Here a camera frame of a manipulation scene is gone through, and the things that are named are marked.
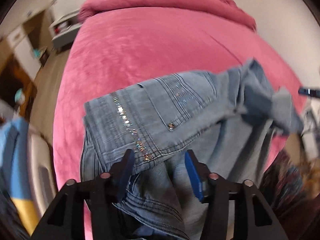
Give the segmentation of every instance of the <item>pink blanket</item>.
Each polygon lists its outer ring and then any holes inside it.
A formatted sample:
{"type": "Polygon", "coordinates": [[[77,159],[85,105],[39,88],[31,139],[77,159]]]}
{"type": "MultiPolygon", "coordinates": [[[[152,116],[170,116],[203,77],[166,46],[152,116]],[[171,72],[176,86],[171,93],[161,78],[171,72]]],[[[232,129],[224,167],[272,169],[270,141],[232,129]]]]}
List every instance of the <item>pink blanket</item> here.
{"type": "MultiPolygon", "coordinates": [[[[79,18],[84,24],[64,70],[54,119],[59,188],[67,179],[79,181],[83,104],[136,82],[195,69],[221,72],[255,57],[273,88],[285,86],[297,111],[303,108],[299,80],[232,0],[87,0],[79,18]]],[[[274,139],[267,165],[284,142],[274,139]]]]}

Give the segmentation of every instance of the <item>red object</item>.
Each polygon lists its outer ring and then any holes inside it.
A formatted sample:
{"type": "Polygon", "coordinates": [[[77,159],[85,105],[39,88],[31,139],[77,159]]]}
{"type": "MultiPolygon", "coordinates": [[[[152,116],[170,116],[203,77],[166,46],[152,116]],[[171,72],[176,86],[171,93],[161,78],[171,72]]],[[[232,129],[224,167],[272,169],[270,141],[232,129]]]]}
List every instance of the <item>red object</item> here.
{"type": "MultiPolygon", "coordinates": [[[[188,70],[217,73],[256,58],[275,90],[286,87],[301,112],[305,98],[291,68],[255,33],[232,0],[87,0],[70,51],[53,127],[58,187],[79,178],[83,104],[136,82],[188,70]]],[[[285,138],[273,140],[268,163],[285,138]]],[[[92,239],[86,209],[86,237],[92,239]]]]}

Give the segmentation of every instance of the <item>blue denim fabric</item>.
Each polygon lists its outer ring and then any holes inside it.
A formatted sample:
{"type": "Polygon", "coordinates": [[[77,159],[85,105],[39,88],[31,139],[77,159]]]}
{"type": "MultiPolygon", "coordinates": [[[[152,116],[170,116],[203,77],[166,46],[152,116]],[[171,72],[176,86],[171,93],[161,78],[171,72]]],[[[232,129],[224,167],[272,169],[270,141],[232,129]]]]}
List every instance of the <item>blue denim fabric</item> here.
{"type": "Polygon", "coordinates": [[[200,238],[207,205],[193,195],[187,149],[225,179],[259,184],[274,132],[303,128],[290,94],[274,93],[254,60],[220,74],[147,80],[94,99],[85,109],[82,181],[107,171],[126,149],[135,151],[126,198],[116,205],[139,222],[131,238],[147,237],[150,230],[148,239],[200,238]]]}

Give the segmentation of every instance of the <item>white door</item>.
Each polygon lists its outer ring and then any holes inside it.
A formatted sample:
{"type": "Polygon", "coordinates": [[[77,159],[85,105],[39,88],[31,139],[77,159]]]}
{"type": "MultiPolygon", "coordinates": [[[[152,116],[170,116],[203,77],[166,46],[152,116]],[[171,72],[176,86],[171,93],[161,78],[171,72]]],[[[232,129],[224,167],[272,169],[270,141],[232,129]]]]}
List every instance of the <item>white door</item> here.
{"type": "Polygon", "coordinates": [[[33,47],[28,36],[24,37],[14,48],[14,55],[21,67],[33,81],[41,67],[41,63],[33,54],[33,47]]]}

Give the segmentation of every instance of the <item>sequin trim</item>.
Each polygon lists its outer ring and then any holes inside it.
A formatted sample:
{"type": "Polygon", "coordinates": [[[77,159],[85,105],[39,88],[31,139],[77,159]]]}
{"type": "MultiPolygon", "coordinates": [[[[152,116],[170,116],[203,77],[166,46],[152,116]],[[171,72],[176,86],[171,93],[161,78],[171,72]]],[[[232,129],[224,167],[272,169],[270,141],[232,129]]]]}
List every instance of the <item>sequin trim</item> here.
{"type": "Polygon", "coordinates": [[[120,103],[118,98],[113,98],[114,103],[116,104],[117,107],[117,112],[119,113],[119,117],[121,118],[123,125],[127,132],[131,135],[133,140],[136,143],[136,147],[138,151],[142,153],[142,156],[145,157],[146,161],[152,160],[152,156],[147,150],[147,147],[145,146],[144,142],[138,135],[138,131],[133,127],[133,123],[129,120],[128,115],[122,104],[120,103]]]}

